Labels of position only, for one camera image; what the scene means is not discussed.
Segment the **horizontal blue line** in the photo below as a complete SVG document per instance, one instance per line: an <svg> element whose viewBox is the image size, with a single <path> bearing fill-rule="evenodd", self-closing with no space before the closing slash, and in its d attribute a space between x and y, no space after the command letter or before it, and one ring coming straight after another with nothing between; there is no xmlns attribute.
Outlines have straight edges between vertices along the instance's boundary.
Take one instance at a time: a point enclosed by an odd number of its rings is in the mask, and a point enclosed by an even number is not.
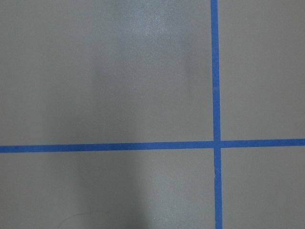
<svg viewBox="0 0 305 229"><path fill-rule="evenodd" d="M204 149L204 148L213 148L213 147L214 147L214 142L212 141L0 146L0 153L30 153L30 152L42 153L42 152L76 152L76 151L154 150L154 149Z"/></svg>
<svg viewBox="0 0 305 229"><path fill-rule="evenodd" d="M237 140L221 141L221 148L305 146L305 139Z"/></svg>

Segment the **vertical blue line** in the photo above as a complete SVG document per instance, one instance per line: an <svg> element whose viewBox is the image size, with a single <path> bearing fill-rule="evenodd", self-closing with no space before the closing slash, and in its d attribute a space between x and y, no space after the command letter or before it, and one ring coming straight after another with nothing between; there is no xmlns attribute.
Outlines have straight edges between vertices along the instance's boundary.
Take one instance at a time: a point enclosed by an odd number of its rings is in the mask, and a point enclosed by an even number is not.
<svg viewBox="0 0 305 229"><path fill-rule="evenodd" d="M222 182L221 182L221 130L220 130L220 82L219 82L219 38L217 0L211 0L212 29L212 79L213 79L213 136L214 136L214 189L215 228L223 228Z"/></svg>

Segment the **gray surface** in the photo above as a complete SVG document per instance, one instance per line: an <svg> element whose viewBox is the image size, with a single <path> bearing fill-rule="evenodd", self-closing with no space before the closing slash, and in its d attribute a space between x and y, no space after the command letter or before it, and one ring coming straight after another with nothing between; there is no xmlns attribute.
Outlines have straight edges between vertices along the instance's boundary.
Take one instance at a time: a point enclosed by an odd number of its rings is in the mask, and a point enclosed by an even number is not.
<svg viewBox="0 0 305 229"><path fill-rule="evenodd" d="M304 151L223 149L224 229L303 229Z"/></svg>
<svg viewBox="0 0 305 229"><path fill-rule="evenodd" d="M213 229L213 151L0 155L2 229Z"/></svg>
<svg viewBox="0 0 305 229"><path fill-rule="evenodd" d="M305 1L219 0L222 139L304 138Z"/></svg>
<svg viewBox="0 0 305 229"><path fill-rule="evenodd" d="M209 0L0 1L0 144L213 139Z"/></svg>

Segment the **blue tape strip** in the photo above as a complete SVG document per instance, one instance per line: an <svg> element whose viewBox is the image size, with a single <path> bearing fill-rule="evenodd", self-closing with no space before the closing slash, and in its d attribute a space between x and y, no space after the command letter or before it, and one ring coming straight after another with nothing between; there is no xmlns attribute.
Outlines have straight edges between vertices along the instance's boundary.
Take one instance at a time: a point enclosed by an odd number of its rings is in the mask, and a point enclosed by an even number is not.
<svg viewBox="0 0 305 229"><path fill-rule="evenodd" d="M221 141L221 148L305 146L305 139Z"/></svg>
<svg viewBox="0 0 305 229"><path fill-rule="evenodd" d="M204 149L213 148L214 142L150 142L80 145L40 145L40 146L0 146L0 153L30 152L76 152L76 151L115 151L115 150L154 150L154 149Z"/></svg>
<svg viewBox="0 0 305 229"><path fill-rule="evenodd" d="M214 191L215 228L223 228L222 178L221 178L221 126L220 126L220 80L217 0L211 0L212 29L212 78L213 78L213 135L214 135Z"/></svg>

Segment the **blue tape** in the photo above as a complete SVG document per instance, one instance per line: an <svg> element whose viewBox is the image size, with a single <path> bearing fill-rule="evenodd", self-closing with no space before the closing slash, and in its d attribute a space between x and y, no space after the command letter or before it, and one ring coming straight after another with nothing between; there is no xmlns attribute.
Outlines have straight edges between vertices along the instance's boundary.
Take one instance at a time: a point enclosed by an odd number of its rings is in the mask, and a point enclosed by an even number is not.
<svg viewBox="0 0 305 229"><path fill-rule="evenodd" d="M211 0L212 31L212 79L213 79L213 135L214 135L214 191L215 228L223 228L222 178L221 178L221 126L220 126L220 80L219 38L217 0Z"/></svg>
<svg viewBox="0 0 305 229"><path fill-rule="evenodd" d="M221 148L305 146L305 139L221 141Z"/></svg>
<svg viewBox="0 0 305 229"><path fill-rule="evenodd" d="M0 153L30 153L30 152L43 153L43 152L154 150L154 149L204 149L204 148L213 148L213 147L214 147L214 142L212 141L0 146Z"/></svg>

